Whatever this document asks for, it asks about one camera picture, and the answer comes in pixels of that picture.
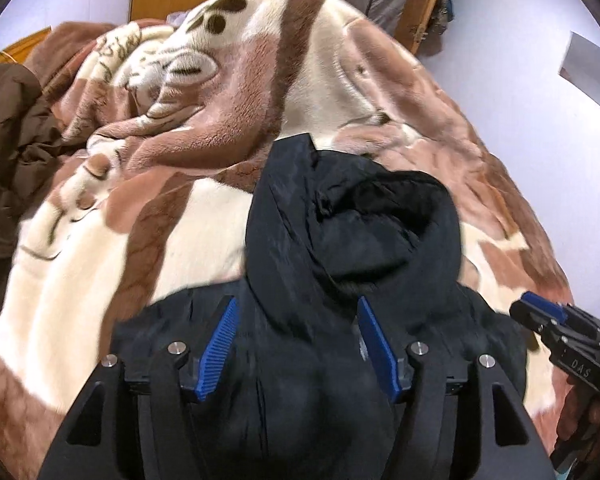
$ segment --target brown stripe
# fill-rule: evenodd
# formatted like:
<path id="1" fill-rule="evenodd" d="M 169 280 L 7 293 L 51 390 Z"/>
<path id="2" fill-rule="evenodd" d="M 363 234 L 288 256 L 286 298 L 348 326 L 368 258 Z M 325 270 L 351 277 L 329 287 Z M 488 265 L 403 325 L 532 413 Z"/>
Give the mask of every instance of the brown stripe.
<path id="1" fill-rule="evenodd" d="M 524 288 L 525 290 L 534 288 L 534 282 L 523 268 L 521 251 L 503 251 L 484 241 L 478 242 L 478 245 L 499 286 L 506 286 L 512 290 L 515 288 Z"/>
<path id="2" fill-rule="evenodd" d="M 536 293 L 551 301 L 573 301 L 567 277 L 556 261 L 549 237 L 531 206 L 522 197 L 500 160 L 487 152 L 481 142 L 478 145 L 485 153 L 487 180 L 501 193 L 511 217 L 529 246 L 528 250 L 520 251 L 520 259 L 526 273 L 536 284 Z"/>
<path id="3" fill-rule="evenodd" d="M 129 175 L 100 205 L 105 225 L 116 233 L 129 234 L 145 205 L 162 193 L 190 181 L 182 176 L 178 176 L 178 179 L 183 179 L 181 182 L 174 180 L 176 175 L 177 172 L 172 168 L 161 166 L 154 166 L 135 176 Z"/>
<path id="4" fill-rule="evenodd" d="M 27 392 L 0 358 L 0 460 L 18 480 L 34 480 L 62 415 Z"/>
<path id="5" fill-rule="evenodd" d="M 100 357 L 109 352 L 115 322 L 135 316 L 151 299 L 167 240 L 184 213 L 194 180 L 181 173 L 173 175 L 138 215 L 129 233 L 122 279 L 102 320 Z"/>
<path id="6" fill-rule="evenodd" d="M 309 39 L 325 0 L 286 0 L 280 25 L 276 72 L 272 81 L 271 104 L 249 160 L 221 171 L 215 180 L 253 192 L 270 147 L 282 129 L 286 95 L 298 78 L 309 50 Z"/>

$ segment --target fleece blanket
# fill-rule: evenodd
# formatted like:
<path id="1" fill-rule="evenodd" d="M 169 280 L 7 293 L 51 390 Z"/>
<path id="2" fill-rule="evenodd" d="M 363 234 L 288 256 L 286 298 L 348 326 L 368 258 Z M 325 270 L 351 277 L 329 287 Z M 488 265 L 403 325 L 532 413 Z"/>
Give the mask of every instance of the fleece blanket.
<path id="1" fill-rule="evenodd" d="M 62 44 L 52 33 L 30 66 L 77 151 L 22 223 L 0 315 L 0 458 L 18 480 L 35 478 L 117 321 L 240 276 L 252 192 L 282 137 L 310 132 L 319 149 L 441 180 L 462 222 L 459 280 L 493 309 L 527 289 L 571 301 L 503 164 L 345 2 L 209 0 L 177 30 L 131 22 L 68 61 Z M 531 334 L 527 368 L 525 405 L 550 448 L 567 386 Z"/>

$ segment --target black jacket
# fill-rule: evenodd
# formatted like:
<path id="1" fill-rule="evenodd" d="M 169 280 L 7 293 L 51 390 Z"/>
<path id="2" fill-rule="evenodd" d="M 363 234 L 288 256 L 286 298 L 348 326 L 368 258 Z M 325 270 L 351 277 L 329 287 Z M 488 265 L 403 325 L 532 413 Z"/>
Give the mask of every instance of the black jacket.
<path id="1" fill-rule="evenodd" d="M 458 215 L 432 176 L 318 152 L 309 135 L 279 140 L 253 197 L 245 278 L 146 308 L 116 328 L 112 352 L 142 362 L 233 294 L 240 327 L 221 383 L 191 409 L 213 477 L 379 478 L 400 413 L 363 358 L 360 296 L 443 352 L 493 355 L 525 390 L 520 332 L 456 282 L 460 263 Z"/>

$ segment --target brown jacket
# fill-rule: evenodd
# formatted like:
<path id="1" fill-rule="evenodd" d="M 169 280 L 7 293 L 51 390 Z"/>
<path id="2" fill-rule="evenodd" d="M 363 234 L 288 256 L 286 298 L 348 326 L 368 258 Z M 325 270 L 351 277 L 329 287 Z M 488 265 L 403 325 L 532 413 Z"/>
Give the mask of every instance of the brown jacket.
<path id="1" fill-rule="evenodd" d="M 59 166 L 62 140 L 40 84 L 26 68 L 0 64 L 0 309 L 18 222 Z"/>

